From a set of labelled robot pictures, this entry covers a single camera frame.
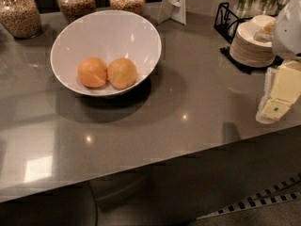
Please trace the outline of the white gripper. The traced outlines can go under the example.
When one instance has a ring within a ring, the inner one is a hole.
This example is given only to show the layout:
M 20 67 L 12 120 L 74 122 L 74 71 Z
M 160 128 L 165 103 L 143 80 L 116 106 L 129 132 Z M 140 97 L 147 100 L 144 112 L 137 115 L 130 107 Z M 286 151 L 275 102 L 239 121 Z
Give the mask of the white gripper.
M 274 22 L 258 28 L 254 40 L 270 42 Z M 284 60 L 276 68 L 269 68 L 265 74 L 264 95 L 256 114 L 256 121 L 271 124 L 279 121 L 301 96 L 301 63 Z

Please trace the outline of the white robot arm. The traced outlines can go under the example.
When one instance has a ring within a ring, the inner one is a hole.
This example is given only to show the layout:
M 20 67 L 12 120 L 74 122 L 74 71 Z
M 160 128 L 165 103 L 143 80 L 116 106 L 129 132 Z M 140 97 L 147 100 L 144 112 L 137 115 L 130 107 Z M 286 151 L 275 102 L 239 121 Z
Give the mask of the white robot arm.
M 279 121 L 301 96 L 301 0 L 290 0 L 278 14 L 272 34 L 273 54 L 283 59 L 265 74 L 264 95 L 256 121 Z

